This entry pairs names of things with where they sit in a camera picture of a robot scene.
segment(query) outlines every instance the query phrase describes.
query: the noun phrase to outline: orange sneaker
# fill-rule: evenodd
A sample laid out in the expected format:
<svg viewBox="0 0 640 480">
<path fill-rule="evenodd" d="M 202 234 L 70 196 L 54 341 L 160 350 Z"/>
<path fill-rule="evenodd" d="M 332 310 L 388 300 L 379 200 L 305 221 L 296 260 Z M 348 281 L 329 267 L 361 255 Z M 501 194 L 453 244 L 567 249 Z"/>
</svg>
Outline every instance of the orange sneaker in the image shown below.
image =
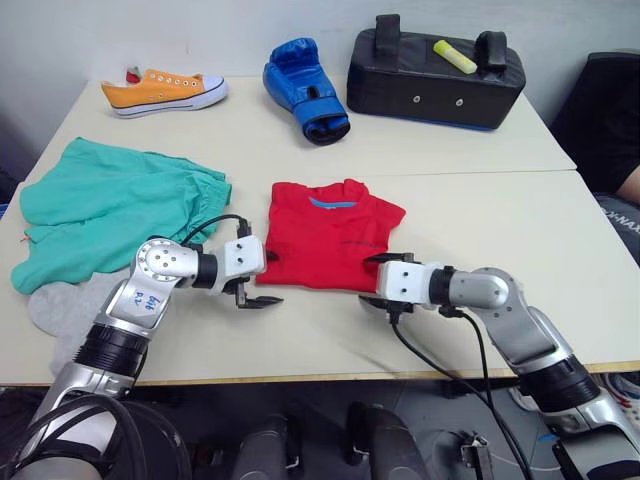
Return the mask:
<svg viewBox="0 0 640 480">
<path fill-rule="evenodd" d="M 198 110 L 219 102 L 229 88 L 217 75 L 185 77 L 148 69 L 140 83 L 122 87 L 102 82 L 113 111 L 123 118 L 171 110 Z"/>
</svg>

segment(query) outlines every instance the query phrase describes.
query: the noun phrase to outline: table edge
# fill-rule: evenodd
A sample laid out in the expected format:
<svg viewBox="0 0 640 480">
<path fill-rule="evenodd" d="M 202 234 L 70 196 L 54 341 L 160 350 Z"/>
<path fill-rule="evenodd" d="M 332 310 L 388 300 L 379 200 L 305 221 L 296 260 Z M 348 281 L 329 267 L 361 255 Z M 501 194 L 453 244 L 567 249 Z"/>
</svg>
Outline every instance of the table edge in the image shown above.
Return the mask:
<svg viewBox="0 0 640 480">
<path fill-rule="evenodd" d="M 585 365 L 590 373 L 609 373 L 640 370 L 640 360 L 629 362 L 592 363 Z M 463 378 L 481 378 L 481 370 L 452 371 Z M 489 370 L 492 378 L 514 377 L 508 368 L 492 368 Z M 158 386 L 186 386 L 186 385 L 226 385 L 240 383 L 277 383 L 277 382 L 323 382 L 346 380 L 443 380 L 444 375 L 434 371 L 424 372 L 370 372 L 370 373 L 320 373 L 311 375 L 275 375 L 268 377 L 235 377 L 235 378 L 204 378 L 194 380 L 151 380 L 138 382 L 139 387 Z M 50 383 L 0 383 L 1 387 L 48 387 Z"/>
</svg>

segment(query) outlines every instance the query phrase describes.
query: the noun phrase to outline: blue boxing glove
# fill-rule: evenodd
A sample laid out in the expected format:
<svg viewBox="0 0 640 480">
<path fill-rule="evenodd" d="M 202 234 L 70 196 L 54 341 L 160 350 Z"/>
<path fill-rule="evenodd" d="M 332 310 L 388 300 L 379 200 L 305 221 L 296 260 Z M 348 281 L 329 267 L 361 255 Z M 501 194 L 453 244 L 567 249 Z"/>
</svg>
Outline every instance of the blue boxing glove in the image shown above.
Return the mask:
<svg viewBox="0 0 640 480">
<path fill-rule="evenodd" d="M 318 61 L 311 38 L 280 45 L 264 66 L 264 86 L 296 117 L 302 133 L 316 145 L 337 142 L 349 131 L 349 117 Z"/>
</svg>

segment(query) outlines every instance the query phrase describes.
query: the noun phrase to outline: yellow highlighter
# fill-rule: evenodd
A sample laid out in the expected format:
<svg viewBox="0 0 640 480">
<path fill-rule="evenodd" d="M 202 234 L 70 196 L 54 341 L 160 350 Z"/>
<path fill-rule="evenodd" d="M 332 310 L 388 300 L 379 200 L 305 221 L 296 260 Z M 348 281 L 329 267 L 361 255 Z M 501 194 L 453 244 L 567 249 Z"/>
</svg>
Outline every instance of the yellow highlighter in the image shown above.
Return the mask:
<svg viewBox="0 0 640 480">
<path fill-rule="evenodd" d="M 458 69 L 460 69 L 462 72 L 466 73 L 467 75 L 471 73 L 475 73 L 475 71 L 478 69 L 478 66 L 474 62 L 472 62 L 469 58 L 465 57 L 463 54 L 461 54 L 459 51 L 457 51 L 455 48 L 453 48 L 444 40 L 438 40 L 433 45 L 433 51 L 436 52 L 445 60 L 452 63 L 454 66 L 456 66 Z"/>
</svg>

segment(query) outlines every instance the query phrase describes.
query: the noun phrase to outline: red t-shirt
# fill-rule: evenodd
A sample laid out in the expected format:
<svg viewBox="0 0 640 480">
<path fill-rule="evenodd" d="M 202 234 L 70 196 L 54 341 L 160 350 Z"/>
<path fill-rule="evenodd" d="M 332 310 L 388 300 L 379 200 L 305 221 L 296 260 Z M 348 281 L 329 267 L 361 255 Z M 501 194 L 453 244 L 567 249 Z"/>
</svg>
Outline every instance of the red t-shirt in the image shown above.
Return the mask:
<svg viewBox="0 0 640 480">
<path fill-rule="evenodd" d="M 405 211 L 354 180 L 309 188 L 275 183 L 266 249 L 273 259 L 257 283 L 375 292 L 377 265 Z"/>
</svg>

